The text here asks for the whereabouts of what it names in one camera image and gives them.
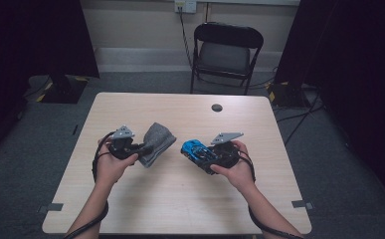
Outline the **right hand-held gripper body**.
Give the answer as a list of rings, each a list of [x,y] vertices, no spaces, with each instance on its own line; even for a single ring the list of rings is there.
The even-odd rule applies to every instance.
[[[235,148],[232,140],[242,135],[242,132],[219,132],[211,141],[210,150],[216,156],[212,163],[225,168],[234,166],[239,161],[239,150]]]

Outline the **black stand base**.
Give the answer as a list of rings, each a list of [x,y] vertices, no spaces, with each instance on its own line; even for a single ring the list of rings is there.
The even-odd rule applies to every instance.
[[[288,82],[266,84],[269,100],[274,106],[286,108],[308,108],[309,101],[301,87],[294,87]]]
[[[39,96],[38,101],[46,104],[76,104],[89,80],[66,75],[51,75],[51,84]]]

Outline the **person's right hand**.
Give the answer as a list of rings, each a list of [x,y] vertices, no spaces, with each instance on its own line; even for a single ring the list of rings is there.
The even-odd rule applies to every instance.
[[[233,140],[232,144],[239,151],[239,161],[231,168],[225,168],[217,164],[212,164],[210,168],[225,176],[241,194],[246,196],[257,190],[250,167],[251,159],[247,147],[242,142]]]

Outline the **black folding chair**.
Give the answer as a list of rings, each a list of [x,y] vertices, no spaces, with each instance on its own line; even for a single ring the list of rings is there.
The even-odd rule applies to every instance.
[[[201,74],[241,80],[248,93],[263,35],[252,27],[205,22],[194,30],[190,93]]]

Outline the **person's left hand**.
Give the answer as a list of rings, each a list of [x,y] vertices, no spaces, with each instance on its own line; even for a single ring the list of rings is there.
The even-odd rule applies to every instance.
[[[138,159],[137,153],[127,159],[118,159],[109,152],[108,145],[108,139],[103,138],[98,141],[96,185],[99,186],[113,186],[122,177],[125,170],[134,165]]]

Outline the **blue and black toy car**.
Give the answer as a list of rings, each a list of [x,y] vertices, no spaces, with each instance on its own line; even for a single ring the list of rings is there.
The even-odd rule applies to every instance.
[[[218,156],[201,141],[197,139],[185,141],[180,152],[207,174],[214,174],[211,165],[218,160]]]

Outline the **white wall socket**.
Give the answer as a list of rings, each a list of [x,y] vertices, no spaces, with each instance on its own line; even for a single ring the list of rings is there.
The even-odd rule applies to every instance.
[[[174,11],[176,13],[195,14],[197,2],[195,0],[175,0]]]

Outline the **grey knitted cloth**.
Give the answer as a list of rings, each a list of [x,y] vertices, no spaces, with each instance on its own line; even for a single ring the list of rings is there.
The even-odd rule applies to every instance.
[[[176,137],[166,126],[155,122],[143,138],[144,145],[147,147],[151,146],[152,151],[150,153],[145,153],[138,160],[145,168],[149,168],[158,156],[175,141]]]

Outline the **grey tape strip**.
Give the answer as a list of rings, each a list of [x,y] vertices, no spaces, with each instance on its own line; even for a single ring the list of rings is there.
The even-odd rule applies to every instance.
[[[38,208],[39,213],[47,214],[49,211],[61,211],[63,203],[49,203],[48,205],[42,205]]]
[[[304,200],[295,200],[291,202],[293,208],[305,208],[311,210],[314,208],[311,202],[306,202]]]

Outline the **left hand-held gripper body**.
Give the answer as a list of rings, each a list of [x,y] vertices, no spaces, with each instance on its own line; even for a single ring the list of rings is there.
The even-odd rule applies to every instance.
[[[124,160],[137,153],[140,145],[133,142],[134,133],[123,125],[111,136],[109,152],[116,158]]]

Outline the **dark curtain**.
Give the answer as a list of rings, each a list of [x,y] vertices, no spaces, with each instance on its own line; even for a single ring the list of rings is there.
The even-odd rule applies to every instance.
[[[275,81],[319,87],[385,187],[385,0],[299,0]]]
[[[81,0],[0,0],[0,140],[33,76],[99,76]]]

